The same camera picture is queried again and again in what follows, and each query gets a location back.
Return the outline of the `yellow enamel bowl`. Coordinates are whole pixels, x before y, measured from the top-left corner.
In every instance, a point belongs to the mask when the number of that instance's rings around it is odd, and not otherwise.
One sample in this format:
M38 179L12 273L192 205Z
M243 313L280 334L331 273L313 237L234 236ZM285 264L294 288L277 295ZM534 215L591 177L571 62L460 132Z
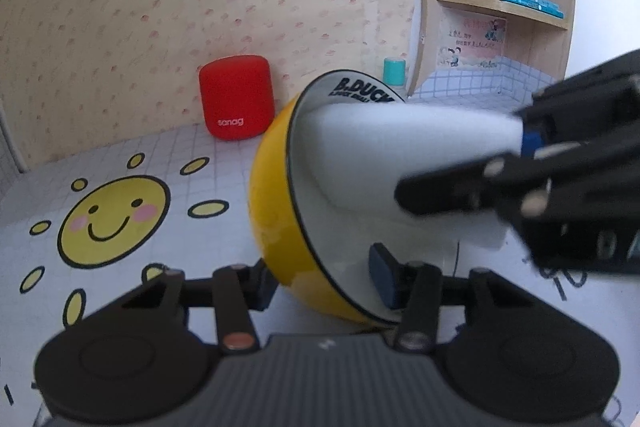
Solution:
M248 188L248 212L267 267L306 306L355 322L396 324L368 269L369 248L382 243L400 261L423 261L451 274L460 239L329 211L320 219L299 207L292 167L300 117L331 104L404 103L384 82L363 72L339 69L314 80L281 110L262 137Z

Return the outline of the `white sponge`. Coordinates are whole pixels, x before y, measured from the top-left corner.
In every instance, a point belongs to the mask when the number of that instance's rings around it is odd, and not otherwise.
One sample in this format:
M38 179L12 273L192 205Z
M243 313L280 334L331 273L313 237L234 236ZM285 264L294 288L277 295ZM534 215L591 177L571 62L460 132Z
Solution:
M320 219L329 211L378 218L486 248L508 229L491 210L414 217L394 199L405 176L503 152L520 153L518 117L430 104L331 104L299 118L292 167L299 207Z

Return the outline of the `cartoon sticker lower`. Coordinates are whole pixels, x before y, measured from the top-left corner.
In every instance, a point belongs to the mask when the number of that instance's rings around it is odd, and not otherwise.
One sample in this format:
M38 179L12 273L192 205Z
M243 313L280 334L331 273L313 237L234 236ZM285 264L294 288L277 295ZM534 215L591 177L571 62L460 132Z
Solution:
M437 69L497 69L506 44L505 18L444 9L438 28Z

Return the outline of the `blue books on shelf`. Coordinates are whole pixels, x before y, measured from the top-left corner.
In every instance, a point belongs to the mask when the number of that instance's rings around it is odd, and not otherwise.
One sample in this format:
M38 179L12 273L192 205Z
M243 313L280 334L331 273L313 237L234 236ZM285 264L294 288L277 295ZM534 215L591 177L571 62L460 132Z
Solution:
M560 18L564 18L564 12L556 3L549 0L502 0L513 4L525 6L526 8Z

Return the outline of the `red cylindrical speaker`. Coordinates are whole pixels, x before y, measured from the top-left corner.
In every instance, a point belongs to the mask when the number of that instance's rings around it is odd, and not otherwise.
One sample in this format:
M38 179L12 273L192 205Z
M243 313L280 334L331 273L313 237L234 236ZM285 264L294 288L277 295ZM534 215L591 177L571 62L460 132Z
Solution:
M214 138L241 141L263 134L276 115L270 65L259 55L210 62L198 73L205 126Z

